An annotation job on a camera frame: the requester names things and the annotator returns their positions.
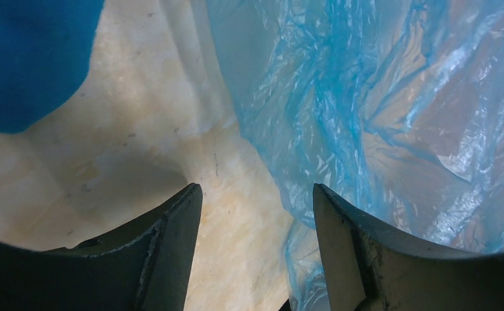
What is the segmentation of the light blue translucent plastic bag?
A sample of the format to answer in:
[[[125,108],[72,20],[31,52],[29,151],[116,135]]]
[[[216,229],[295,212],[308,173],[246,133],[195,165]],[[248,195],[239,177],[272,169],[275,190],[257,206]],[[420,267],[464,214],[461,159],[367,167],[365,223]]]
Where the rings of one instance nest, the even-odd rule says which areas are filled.
[[[207,1],[242,137],[293,216],[292,310],[326,310],[323,183],[420,238],[504,251],[504,1]]]

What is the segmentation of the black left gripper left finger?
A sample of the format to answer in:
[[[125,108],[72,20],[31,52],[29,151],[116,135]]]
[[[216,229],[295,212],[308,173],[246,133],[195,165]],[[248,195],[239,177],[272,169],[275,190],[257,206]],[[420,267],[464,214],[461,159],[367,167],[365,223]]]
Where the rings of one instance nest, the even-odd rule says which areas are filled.
[[[73,248],[0,242],[0,310],[182,310],[200,224],[196,183]]]

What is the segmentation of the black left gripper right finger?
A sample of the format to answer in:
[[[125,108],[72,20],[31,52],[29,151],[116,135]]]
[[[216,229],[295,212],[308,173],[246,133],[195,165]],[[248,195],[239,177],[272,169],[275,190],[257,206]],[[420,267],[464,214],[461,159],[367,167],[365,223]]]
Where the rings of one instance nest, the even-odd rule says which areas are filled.
[[[322,184],[313,208],[332,310],[504,310],[504,252],[421,239]]]

